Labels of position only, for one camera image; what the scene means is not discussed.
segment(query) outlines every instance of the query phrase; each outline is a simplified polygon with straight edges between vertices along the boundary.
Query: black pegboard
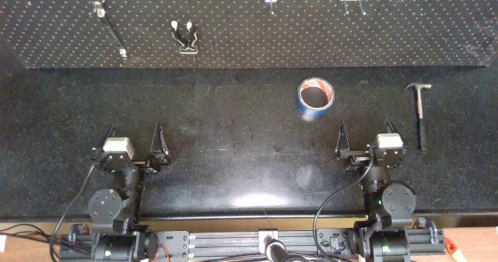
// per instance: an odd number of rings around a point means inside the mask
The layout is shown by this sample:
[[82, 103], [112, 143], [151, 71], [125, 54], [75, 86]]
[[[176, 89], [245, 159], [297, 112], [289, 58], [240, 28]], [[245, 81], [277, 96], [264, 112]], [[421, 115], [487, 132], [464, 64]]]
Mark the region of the black pegboard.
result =
[[[92, 15], [93, 0], [2, 0], [0, 41], [28, 68], [274, 68], [487, 65], [497, 0], [106, 0], [130, 58]], [[170, 22], [191, 20], [184, 57]]]

